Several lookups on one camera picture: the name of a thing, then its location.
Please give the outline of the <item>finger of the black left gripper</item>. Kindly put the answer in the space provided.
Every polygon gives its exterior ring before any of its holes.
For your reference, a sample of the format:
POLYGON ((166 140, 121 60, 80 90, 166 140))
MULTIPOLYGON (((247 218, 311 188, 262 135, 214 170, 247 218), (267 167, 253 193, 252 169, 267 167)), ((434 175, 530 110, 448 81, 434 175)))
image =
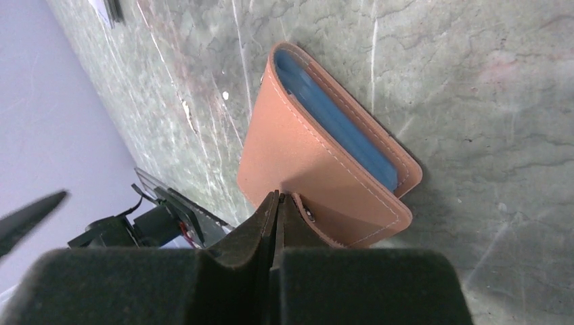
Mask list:
POLYGON ((1 258, 10 254, 19 241, 56 210, 67 196, 66 190, 55 192, 2 217, 1 258))

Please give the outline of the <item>white silver card stack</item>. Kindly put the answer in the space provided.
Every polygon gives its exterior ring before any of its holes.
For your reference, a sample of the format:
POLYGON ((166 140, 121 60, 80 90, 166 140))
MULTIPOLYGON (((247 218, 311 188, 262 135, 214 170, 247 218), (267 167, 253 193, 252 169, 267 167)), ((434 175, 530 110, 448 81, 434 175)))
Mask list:
POLYGON ((119 0, 88 0, 100 20, 110 29, 123 22, 124 17, 119 0))

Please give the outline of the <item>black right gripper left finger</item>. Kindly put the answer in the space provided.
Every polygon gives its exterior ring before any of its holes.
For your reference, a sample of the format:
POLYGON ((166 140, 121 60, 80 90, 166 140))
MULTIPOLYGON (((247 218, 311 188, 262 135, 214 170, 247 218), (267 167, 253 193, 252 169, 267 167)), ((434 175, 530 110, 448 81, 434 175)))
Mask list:
POLYGON ((277 324, 279 193, 206 249, 65 248, 29 269, 2 324, 277 324))

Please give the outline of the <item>brown leather card holder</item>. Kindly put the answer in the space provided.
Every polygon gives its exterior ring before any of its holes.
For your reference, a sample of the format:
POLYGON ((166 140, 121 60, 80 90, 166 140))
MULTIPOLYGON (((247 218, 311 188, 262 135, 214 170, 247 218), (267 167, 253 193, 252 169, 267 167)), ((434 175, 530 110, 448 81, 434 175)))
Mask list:
POLYGON ((410 225, 401 198, 421 180, 416 160, 307 52, 271 48, 238 167, 254 206, 279 190, 323 242, 365 248, 410 225))

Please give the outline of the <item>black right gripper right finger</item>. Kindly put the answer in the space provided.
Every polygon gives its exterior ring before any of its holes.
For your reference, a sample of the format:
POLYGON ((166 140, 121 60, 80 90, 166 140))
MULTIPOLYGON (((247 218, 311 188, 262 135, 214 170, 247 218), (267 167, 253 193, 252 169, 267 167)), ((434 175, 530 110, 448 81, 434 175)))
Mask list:
POLYGON ((270 324, 471 324, 452 264, 419 248, 331 248, 275 194, 270 324))

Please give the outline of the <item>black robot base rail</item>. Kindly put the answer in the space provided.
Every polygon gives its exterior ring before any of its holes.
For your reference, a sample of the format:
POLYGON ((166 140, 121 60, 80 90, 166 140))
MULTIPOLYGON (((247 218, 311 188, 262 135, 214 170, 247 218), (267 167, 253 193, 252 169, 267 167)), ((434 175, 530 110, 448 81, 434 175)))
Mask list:
POLYGON ((141 186, 132 208, 90 223, 68 242, 70 248, 162 247, 182 237, 190 248, 206 248, 234 227, 143 169, 136 168, 141 186))

